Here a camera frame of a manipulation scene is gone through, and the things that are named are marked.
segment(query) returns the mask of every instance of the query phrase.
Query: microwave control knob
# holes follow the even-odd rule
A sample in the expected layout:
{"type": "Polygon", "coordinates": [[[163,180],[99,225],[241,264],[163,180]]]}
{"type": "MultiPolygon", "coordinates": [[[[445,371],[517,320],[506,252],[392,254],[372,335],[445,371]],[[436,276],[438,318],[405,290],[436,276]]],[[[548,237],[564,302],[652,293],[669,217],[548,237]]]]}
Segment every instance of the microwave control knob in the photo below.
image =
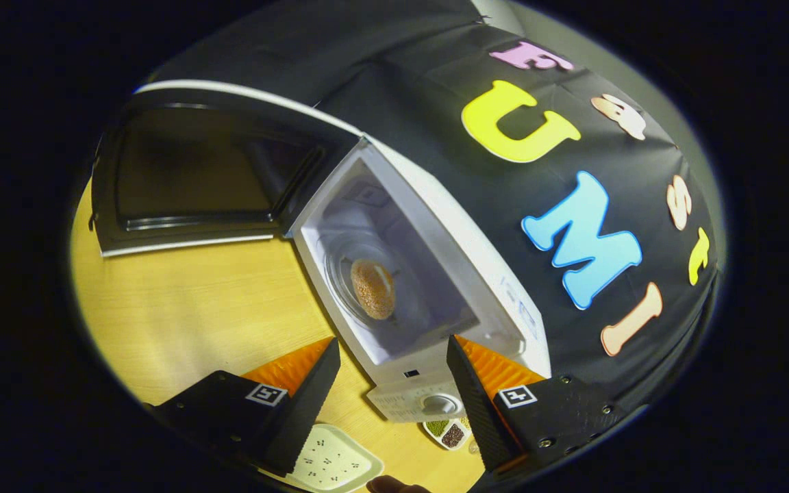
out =
{"type": "Polygon", "coordinates": [[[458,409],[457,403],[446,396],[429,396],[422,402],[422,412],[426,415],[451,414],[458,409]]]}

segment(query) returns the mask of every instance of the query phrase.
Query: open microwave door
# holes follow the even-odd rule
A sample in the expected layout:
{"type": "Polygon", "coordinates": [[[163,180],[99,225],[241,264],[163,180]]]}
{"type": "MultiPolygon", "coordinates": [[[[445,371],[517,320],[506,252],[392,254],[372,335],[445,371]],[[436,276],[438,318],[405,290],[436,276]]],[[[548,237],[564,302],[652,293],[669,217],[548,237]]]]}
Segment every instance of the open microwave door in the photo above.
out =
{"type": "Polygon", "coordinates": [[[357,131],[215,82],[141,88],[103,135],[91,196],[103,256],[288,231],[357,131]]]}

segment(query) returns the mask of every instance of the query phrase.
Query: yellow letter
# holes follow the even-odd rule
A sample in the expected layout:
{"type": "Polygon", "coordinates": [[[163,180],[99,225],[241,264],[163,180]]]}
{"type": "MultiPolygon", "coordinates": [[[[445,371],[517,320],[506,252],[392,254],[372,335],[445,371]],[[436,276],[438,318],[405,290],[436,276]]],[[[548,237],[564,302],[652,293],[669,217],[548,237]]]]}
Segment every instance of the yellow letter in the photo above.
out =
{"type": "Polygon", "coordinates": [[[705,230],[700,227],[699,241],[696,241],[696,246],[692,248],[688,266],[691,286],[695,286],[699,281],[699,266],[702,266],[702,268],[708,266],[708,249],[710,247],[711,242],[708,241],[708,237],[705,235],[705,230]]]}
{"type": "Polygon", "coordinates": [[[547,121],[522,140],[498,129],[502,116],[520,106],[536,106],[531,94],[507,81],[493,81],[492,90],[480,94],[461,110],[461,123],[477,142],[495,156],[511,162],[533,162],[566,138],[580,140],[580,132],[556,112],[544,112],[547,121]]]}
{"type": "Polygon", "coordinates": [[[649,283],[644,299],[638,302],[629,315],[624,316],[617,324],[601,329],[601,346],[604,347],[605,353],[608,353],[608,356],[617,356],[627,340],[631,339],[641,327],[647,325],[651,318],[660,316],[662,312],[663,296],[660,287],[655,283],[649,283]]]}
{"type": "Polygon", "coordinates": [[[673,184],[666,190],[666,202],[671,212],[674,227],[683,231],[686,226],[686,217],[692,212],[692,197],[686,189],[686,182],[679,175],[674,175],[673,184]]]}

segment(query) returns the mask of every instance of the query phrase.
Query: dark background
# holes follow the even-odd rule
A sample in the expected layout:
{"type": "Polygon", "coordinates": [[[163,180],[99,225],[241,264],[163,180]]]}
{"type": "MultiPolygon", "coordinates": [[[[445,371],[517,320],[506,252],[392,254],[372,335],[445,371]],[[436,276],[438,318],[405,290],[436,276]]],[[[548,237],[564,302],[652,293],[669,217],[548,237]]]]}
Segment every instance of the dark background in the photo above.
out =
{"type": "MultiPolygon", "coordinates": [[[[251,490],[94,360],[64,262],[106,118],[160,62],[256,7],[0,3],[0,490],[251,490]]],[[[729,296],[688,374],[527,490],[789,490],[789,3],[538,7],[671,94],[707,137],[736,220],[729,296]]]]}

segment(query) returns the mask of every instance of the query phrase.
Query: orange textured pad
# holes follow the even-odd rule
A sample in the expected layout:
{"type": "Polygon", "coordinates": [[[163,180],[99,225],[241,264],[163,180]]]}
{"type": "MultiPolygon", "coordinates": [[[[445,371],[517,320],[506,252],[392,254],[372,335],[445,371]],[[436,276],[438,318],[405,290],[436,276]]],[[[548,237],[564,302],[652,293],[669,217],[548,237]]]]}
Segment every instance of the orange textured pad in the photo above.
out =
{"type": "Polygon", "coordinates": [[[288,390],[288,395],[293,397],[318,362],[322,353],[331,344],[333,337],[328,337],[312,344],[307,344],[296,351],[274,359],[266,365],[254,368],[242,375],[243,378],[265,383],[279,389],[288,390]]]}
{"type": "Polygon", "coordinates": [[[544,377],[536,374],[519,363],[513,362],[500,353],[480,346],[473,341],[456,335],[455,339],[461,344],[461,349],[473,365],[473,371],[479,377],[479,382],[486,391],[489,400],[494,400],[495,394],[501,389],[510,389],[519,385],[529,385],[544,377]]]}

